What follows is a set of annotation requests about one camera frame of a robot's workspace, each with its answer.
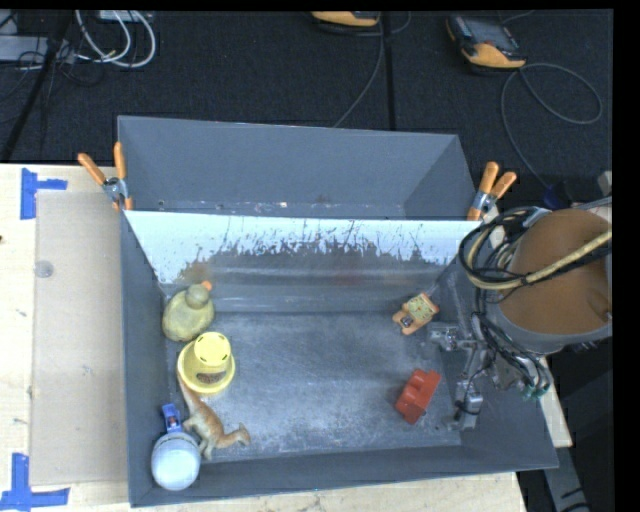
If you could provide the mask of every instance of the toy dinosaur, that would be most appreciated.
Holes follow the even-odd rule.
[[[225,434],[218,415],[184,383],[180,374],[178,374],[178,383],[189,409],[189,418],[182,422],[182,427],[186,431],[193,429],[200,436],[198,449],[205,459],[211,460],[214,448],[227,448],[234,443],[246,446],[251,443],[251,436],[242,423],[237,430]]]

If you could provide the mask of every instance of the white ball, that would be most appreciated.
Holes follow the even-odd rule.
[[[200,452],[193,437],[174,432],[156,441],[151,454],[151,472],[161,487],[181,491],[195,482],[200,462]]]

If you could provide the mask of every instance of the blue tape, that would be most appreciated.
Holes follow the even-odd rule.
[[[31,492],[29,457],[14,453],[11,462],[11,490],[2,492],[0,510],[30,512],[32,507],[55,507],[67,504],[69,488],[59,491]]]
[[[48,179],[38,181],[38,174],[22,169],[22,186],[20,197],[20,219],[33,219],[36,216],[36,192],[40,189],[66,190],[67,181]]]

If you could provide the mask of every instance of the wooden table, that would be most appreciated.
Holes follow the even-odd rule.
[[[36,219],[20,220],[20,173],[23,167],[37,172],[40,180],[67,180],[66,191],[46,192],[60,194],[63,202],[65,194],[74,192],[102,194],[79,166],[0,165],[0,491],[11,486],[11,454],[20,452],[28,455],[30,449]],[[103,171],[107,176],[115,175],[114,169],[104,168]],[[554,445],[571,446],[571,435],[555,389],[543,397],[542,406]],[[69,503],[50,510],[117,512],[130,509],[125,481],[68,482],[65,485],[34,486],[33,490],[61,487],[71,488]],[[151,510],[526,512],[526,507],[515,473],[500,473],[219,500],[188,506],[152,507]]]

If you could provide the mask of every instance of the yellow cable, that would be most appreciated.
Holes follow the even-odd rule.
[[[559,259],[555,263],[552,263],[551,265],[544,267],[541,270],[538,270],[536,272],[533,272],[527,275],[524,278],[524,283],[522,278],[512,279],[510,281],[505,281],[502,283],[491,283],[491,282],[483,281],[482,279],[479,279],[476,276],[469,274],[468,272],[467,272],[467,275],[469,277],[469,280],[475,286],[477,286],[478,288],[482,288],[484,290],[504,290],[505,288],[515,288],[515,287],[523,286],[524,284],[533,284],[536,281],[540,281],[541,279],[544,279],[550,274],[553,274],[554,272],[558,271],[562,267],[565,267],[573,263],[574,261],[582,258],[585,254],[593,251],[597,247],[607,243],[609,240],[611,240],[611,231],[612,231],[611,229],[607,230],[603,234],[591,240],[591,242],[583,245],[579,249],[573,251],[571,254],[568,254],[567,256],[565,256],[564,258]],[[479,247],[482,245],[482,242],[485,240],[485,238],[487,238],[488,234],[489,234],[489,230],[482,233],[471,246],[471,249],[469,250],[469,253],[467,254],[467,258],[466,258],[466,262],[469,267],[471,267],[471,262],[473,261],[475,253],[479,250]]]

